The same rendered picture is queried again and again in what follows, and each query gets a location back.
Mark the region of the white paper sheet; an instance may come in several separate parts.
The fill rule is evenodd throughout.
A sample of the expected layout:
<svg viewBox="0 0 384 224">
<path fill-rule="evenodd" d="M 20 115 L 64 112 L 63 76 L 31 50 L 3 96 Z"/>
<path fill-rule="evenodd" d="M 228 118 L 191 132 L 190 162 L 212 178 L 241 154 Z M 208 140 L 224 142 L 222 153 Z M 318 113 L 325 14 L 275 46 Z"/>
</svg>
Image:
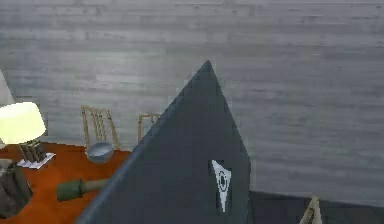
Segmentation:
<svg viewBox="0 0 384 224">
<path fill-rule="evenodd" d="M 48 163 L 54 156 L 55 153 L 47 153 L 46 157 L 41 162 L 30 162 L 22 159 L 17 163 L 17 165 L 22 168 L 40 169 L 42 166 Z"/>
</svg>

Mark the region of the yellow shade table lamp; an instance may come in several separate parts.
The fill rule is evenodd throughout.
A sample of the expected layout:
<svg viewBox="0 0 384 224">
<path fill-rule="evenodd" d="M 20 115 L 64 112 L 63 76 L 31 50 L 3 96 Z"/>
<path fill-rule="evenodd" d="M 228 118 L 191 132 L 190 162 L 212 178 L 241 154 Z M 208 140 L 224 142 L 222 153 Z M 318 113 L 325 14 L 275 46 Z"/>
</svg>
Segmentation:
<svg viewBox="0 0 384 224">
<path fill-rule="evenodd" d="M 39 107 L 34 102 L 19 102 L 0 107 L 0 140 L 20 149 L 46 131 Z"/>
</svg>

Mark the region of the light wooden chair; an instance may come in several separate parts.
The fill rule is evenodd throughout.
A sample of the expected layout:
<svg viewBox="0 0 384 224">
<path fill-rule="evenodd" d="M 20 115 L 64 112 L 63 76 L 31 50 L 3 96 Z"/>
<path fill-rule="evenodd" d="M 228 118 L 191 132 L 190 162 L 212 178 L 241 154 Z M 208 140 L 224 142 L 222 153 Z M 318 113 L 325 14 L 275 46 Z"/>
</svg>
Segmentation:
<svg viewBox="0 0 384 224">
<path fill-rule="evenodd" d="M 299 224 L 323 224 L 318 197 L 311 198 Z"/>
<path fill-rule="evenodd" d="M 106 135 L 106 128 L 104 125 L 104 121 L 107 121 L 107 124 L 109 125 L 111 129 L 111 136 L 112 136 L 112 145 L 115 150 L 119 149 L 119 142 L 117 137 L 117 132 L 115 129 L 115 125 L 112 119 L 112 114 L 109 109 L 105 108 L 96 108 L 89 105 L 81 105 L 81 116 L 83 121 L 83 131 L 84 131 L 84 138 L 85 138 L 85 145 L 89 146 L 91 144 L 90 139 L 90 131 L 89 131 L 89 125 L 88 125 L 88 119 L 87 114 L 90 114 L 94 133 L 97 141 L 106 141 L 107 135 Z"/>
<path fill-rule="evenodd" d="M 160 113 L 142 113 L 137 120 L 137 143 L 140 143 L 145 135 L 145 129 L 149 129 L 160 118 Z"/>
</svg>

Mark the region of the green bottle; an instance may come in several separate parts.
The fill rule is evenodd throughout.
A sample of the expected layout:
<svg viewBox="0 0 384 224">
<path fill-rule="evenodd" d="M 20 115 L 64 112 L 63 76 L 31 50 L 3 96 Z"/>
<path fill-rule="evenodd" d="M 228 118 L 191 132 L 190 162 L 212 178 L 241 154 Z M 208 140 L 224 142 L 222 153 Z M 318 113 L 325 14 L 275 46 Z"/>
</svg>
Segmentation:
<svg viewBox="0 0 384 224">
<path fill-rule="evenodd" d="M 82 179 L 60 183 L 56 189 L 59 202 L 81 198 L 84 194 L 99 190 L 107 183 L 107 179 L 83 181 Z"/>
</svg>

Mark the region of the orange-brown wooden table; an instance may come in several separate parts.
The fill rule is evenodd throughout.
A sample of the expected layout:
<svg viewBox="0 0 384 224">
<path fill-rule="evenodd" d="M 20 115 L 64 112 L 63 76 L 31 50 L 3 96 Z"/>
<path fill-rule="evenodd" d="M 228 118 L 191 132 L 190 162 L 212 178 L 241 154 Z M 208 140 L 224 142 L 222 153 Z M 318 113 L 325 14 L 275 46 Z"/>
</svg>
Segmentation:
<svg viewBox="0 0 384 224">
<path fill-rule="evenodd" d="M 57 185 L 109 178 L 129 155 L 128 151 L 116 150 L 107 163 L 95 164 L 87 159 L 84 146 L 45 143 L 44 149 L 55 156 L 40 169 L 21 169 L 33 192 L 31 201 L 17 215 L 0 219 L 0 224 L 74 224 L 97 192 L 58 202 Z"/>
</svg>

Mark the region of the dark grey lumpy object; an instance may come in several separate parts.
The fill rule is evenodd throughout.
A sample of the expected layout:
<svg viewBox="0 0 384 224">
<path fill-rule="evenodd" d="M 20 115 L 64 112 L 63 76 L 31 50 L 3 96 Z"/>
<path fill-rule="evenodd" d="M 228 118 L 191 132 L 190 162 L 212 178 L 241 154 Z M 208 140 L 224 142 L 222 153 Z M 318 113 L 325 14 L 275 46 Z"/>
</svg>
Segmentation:
<svg viewBox="0 0 384 224">
<path fill-rule="evenodd" d="M 33 192 L 21 168 L 12 159 L 0 159 L 0 219 L 17 215 Z"/>
</svg>

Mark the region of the grey bowl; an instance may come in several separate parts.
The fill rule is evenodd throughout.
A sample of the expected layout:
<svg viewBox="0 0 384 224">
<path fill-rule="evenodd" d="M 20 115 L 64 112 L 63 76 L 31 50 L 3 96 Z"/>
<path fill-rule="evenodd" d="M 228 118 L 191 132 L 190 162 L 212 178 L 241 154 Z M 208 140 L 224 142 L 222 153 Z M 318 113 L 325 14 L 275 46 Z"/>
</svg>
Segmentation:
<svg viewBox="0 0 384 224">
<path fill-rule="evenodd" d="M 106 141 L 96 142 L 85 150 L 87 159 L 96 164 L 106 163 L 114 154 L 113 145 Z"/>
</svg>

